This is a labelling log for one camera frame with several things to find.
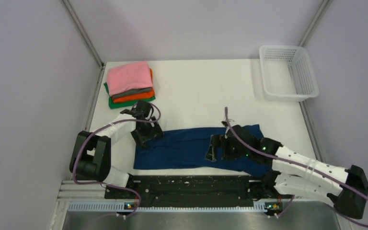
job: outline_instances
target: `white plastic basket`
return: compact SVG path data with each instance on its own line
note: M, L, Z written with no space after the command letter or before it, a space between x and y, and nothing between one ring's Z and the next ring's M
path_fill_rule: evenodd
M301 102L317 97L317 80L305 48L261 46L260 65L267 100Z

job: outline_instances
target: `gray wall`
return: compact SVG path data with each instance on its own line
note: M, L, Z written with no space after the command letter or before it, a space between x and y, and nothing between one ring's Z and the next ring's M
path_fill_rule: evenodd
M97 76L59 0L0 1L0 230L48 227Z
M258 58L297 45L321 0L70 0L102 61Z
M333 1L307 49L320 88L309 108L327 158L368 177L368 1Z

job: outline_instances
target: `blue towel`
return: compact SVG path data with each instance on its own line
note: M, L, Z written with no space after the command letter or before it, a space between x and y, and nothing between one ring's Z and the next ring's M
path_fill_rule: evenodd
M259 125L245 126L256 138L263 137ZM136 146L134 169L190 169L212 167L246 172L262 177L271 170L269 166L259 165L247 157L233 161L223 161L222 148L218 149L218 160L205 159L211 135L225 134L225 127L190 128L165 131L164 137L147 142L148 149Z

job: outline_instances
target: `white table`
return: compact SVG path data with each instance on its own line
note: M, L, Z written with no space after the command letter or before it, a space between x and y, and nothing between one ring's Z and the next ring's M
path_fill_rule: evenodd
M108 62L110 68L130 62ZM222 127L224 107L229 118L240 125L260 124L266 137L278 140L292 150L315 158L299 103L266 101L258 59L149 61L153 70L156 100L161 110L163 131ZM99 91L91 123L94 131L129 107L111 110L103 85ZM126 135L112 146L112 164L133 175L238 175L241 172L214 169L134 170L135 142Z

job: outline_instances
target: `stack of folded towels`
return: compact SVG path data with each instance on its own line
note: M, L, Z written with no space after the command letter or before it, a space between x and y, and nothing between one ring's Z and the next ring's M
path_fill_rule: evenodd
M153 72L146 61L135 62L108 70L106 92L111 109L132 106L138 100L156 99L153 89Z

